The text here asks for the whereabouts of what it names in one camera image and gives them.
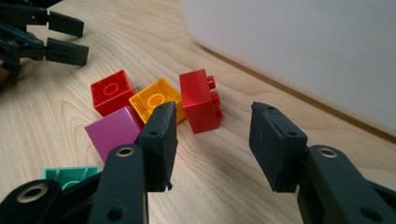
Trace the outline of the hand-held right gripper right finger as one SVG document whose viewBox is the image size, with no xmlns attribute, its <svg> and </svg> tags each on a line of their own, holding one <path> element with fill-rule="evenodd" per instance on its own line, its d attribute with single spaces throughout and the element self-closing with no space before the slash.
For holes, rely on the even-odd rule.
<svg viewBox="0 0 396 224">
<path fill-rule="evenodd" d="M 396 224 L 396 191 L 364 178 L 342 151 L 310 147 L 277 108 L 251 109 L 250 150 L 272 191 L 298 194 L 304 224 Z"/>
</svg>

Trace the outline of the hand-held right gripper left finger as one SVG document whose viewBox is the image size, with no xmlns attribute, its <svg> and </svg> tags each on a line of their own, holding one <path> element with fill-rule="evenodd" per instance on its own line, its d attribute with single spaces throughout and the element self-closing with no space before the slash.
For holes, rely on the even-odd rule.
<svg viewBox="0 0 396 224">
<path fill-rule="evenodd" d="M 177 107 L 157 105 L 132 144 L 113 148 L 101 173 L 87 224 L 149 224 L 150 192 L 172 188 Z"/>
</svg>

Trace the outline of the magenta toy block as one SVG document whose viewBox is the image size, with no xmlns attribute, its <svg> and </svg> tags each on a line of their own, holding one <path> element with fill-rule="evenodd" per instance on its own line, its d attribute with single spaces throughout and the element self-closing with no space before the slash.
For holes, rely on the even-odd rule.
<svg viewBox="0 0 396 224">
<path fill-rule="evenodd" d="M 144 127 L 144 122 L 131 106 L 125 106 L 85 127 L 102 161 L 114 148 L 132 144 Z"/>
</svg>

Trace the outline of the orange toy block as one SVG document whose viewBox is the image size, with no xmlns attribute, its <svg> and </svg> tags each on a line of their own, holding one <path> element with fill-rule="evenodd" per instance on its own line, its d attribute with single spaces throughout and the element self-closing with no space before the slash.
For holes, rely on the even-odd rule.
<svg viewBox="0 0 396 224">
<path fill-rule="evenodd" d="M 181 94 L 165 78 L 157 80 L 129 99 L 130 104 L 144 123 L 149 121 L 157 105 L 172 101 L 176 103 L 177 107 L 177 122 L 181 122 L 187 117 L 182 107 Z"/>
</svg>

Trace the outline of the red toy block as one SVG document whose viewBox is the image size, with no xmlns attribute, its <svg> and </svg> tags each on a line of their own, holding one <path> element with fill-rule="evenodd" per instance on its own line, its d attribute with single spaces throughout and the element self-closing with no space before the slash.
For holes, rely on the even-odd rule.
<svg viewBox="0 0 396 224">
<path fill-rule="evenodd" d="M 134 86 L 124 70 L 91 84 L 93 108 L 105 117 L 129 104 Z"/>
<path fill-rule="evenodd" d="M 179 76 L 182 107 L 194 133 L 215 130 L 222 120 L 219 94 L 216 82 L 205 69 Z"/>
</svg>

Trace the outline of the mint green toy block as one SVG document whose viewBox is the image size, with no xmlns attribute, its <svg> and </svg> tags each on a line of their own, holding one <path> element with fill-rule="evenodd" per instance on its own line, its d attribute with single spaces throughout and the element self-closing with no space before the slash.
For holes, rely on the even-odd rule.
<svg viewBox="0 0 396 224">
<path fill-rule="evenodd" d="M 62 189 L 67 189 L 99 173 L 98 166 L 45 168 L 42 171 L 42 178 L 56 180 Z"/>
</svg>

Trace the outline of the white plastic bin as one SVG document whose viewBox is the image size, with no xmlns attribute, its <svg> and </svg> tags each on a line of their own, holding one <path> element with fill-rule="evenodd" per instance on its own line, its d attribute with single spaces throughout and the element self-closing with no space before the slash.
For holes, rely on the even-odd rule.
<svg viewBox="0 0 396 224">
<path fill-rule="evenodd" d="M 396 136 L 396 0 L 180 0 L 207 49 Z"/>
</svg>

